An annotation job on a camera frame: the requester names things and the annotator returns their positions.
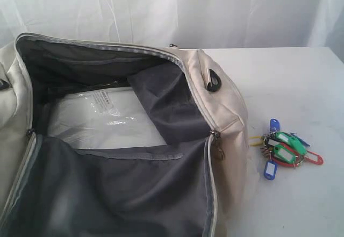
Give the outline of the beige fabric duffel bag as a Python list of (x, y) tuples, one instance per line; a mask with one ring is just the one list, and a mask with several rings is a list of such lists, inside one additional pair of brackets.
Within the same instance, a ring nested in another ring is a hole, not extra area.
[(1, 236), (228, 236), (247, 109), (203, 50), (1, 48)]

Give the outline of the colourful key tag bunch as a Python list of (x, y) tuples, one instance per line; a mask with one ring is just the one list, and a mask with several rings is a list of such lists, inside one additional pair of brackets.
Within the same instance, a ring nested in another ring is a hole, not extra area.
[(251, 147), (259, 147), (266, 159), (263, 175), (267, 180), (274, 180), (278, 167), (298, 168), (303, 162), (322, 165), (322, 156), (308, 150), (310, 144), (296, 133), (283, 132), (280, 122), (276, 118), (270, 119), (267, 134), (249, 138)]

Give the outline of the white plastic wrapped package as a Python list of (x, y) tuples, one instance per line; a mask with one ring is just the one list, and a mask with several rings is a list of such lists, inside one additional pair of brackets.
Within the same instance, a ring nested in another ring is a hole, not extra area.
[(131, 87), (67, 95), (53, 105), (47, 134), (78, 149), (166, 144)]

